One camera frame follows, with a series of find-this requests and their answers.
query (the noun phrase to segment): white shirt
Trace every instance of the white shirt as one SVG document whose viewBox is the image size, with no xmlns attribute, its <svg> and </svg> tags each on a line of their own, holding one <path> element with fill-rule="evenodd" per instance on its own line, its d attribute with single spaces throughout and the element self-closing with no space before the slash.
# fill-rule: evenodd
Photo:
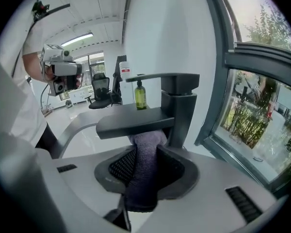
<svg viewBox="0 0 291 233">
<path fill-rule="evenodd" d="M 28 35 L 29 28 L 33 23 L 31 10 L 34 2 L 35 0 L 25 0 L 4 28 L 0 36 L 0 64 L 9 75 L 12 75 L 20 52 L 13 80 L 26 95 L 26 100 L 22 105 L 14 108 L 19 112 L 9 133 L 36 146 L 47 126 L 47 121 L 25 79 L 27 73 L 22 59 L 23 55 L 40 52 L 43 48 L 42 21 L 37 23 Z"/>
</svg>

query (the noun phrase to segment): black office chair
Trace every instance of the black office chair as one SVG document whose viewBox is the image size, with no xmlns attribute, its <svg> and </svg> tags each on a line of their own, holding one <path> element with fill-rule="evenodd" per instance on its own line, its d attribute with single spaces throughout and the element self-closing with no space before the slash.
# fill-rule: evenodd
<svg viewBox="0 0 291 233">
<path fill-rule="evenodd" d="M 95 101 L 92 102 L 90 97 L 88 97 L 87 99 L 90 102 L 88 108 L 93 110 L 102 109 L 112 103 L 112 97 L 109 92 L 109 83 L 110 79 L 106 77 L 104 73 L 94 74 L 92 86 L 94 90 Z"/>
</svg>

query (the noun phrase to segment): camera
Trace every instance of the camera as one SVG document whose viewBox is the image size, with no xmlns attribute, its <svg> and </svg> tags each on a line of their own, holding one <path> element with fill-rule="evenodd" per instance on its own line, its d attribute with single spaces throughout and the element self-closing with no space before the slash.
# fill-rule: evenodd
<svg viewBox="0 0 291 233">
<path fill-rule="evenodd" d="M 65 87 L 65 84 L 62 80 L 54 81 L 54 91 L 56 94 L 60 94 L 64 92 L 64 87 Z"/>
</svg>

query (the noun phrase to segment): glass pane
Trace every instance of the glass pane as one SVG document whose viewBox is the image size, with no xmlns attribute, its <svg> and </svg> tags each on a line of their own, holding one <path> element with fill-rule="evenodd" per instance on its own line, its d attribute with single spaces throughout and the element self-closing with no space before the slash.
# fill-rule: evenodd
<svg viewBox="0 0 291 233">
<path fill-rule="evenodd" d="M 101 64 L 98 64 L 98 65 L 92 66 L 92 71 L 93 71 L 93 74 L 99 73 L 99 72 L 106 73 L 105 64 L 101 63 Z"/>
<path fill-rule="evenodd" d="M 103 61 L 104 60 L 103 52 L 91 54 L 89 56 L 89 59 L 90 59 L 90 64 L 95 64 L 99 61 Z"/>
<path fill-rule="evenodd" d="M 228 0 L 242 41 L 291 50 L 291 28 L 271 0 Z"/>
<path fill-rule="evenodd" d="M 88 90 L 88 93 L 93 93 L 94 92 L 94 89 L 93 89 L 93 87 L 91 85 L 87 87 L 87 90 Z"/>
<path fill-rule="evenodd" d="M 61 101 L 70 98 L 70 96 L 69 96 L 69 94 L 68 94 L 69 91 L 65 91 L 65 92 L 59 94 L 59 97 L 60 97 L 60 100 L 61 100 Z"/>
<path fill-rule="evenodd" d="M 271 183 L 291 174 L 291 87 L 255 73 L 231 70 L 233 89 L 215 134 Z"/>
<path fill-rule="evenodd" d="M 75 62 L 81 63 L 82 64 L 82 70 L 89 70 L 89 65 L 88 65 L 88 56 L 84 56 L 78 59 L 74 60 Z"/>
<path fill-rule="evenodd" d="M 83 75 L 82 87 L 92 85 L 91 81 L 91 73 L 87 70 Z"/>
</svg>

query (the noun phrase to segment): green soap bottle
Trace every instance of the green soap bottle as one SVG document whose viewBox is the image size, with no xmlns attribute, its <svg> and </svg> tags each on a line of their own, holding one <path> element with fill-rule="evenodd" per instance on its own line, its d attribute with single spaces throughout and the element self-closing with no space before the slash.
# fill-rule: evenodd
<svg viewBox="0 0 291 233">
<path fill-rule="evenodd" d="M 135 88 L 135 98 L 137 110 L 146 109 L 146 89 L 142 86 L 141 80 L 137 81 L 137 87 Z"/>
</svg>

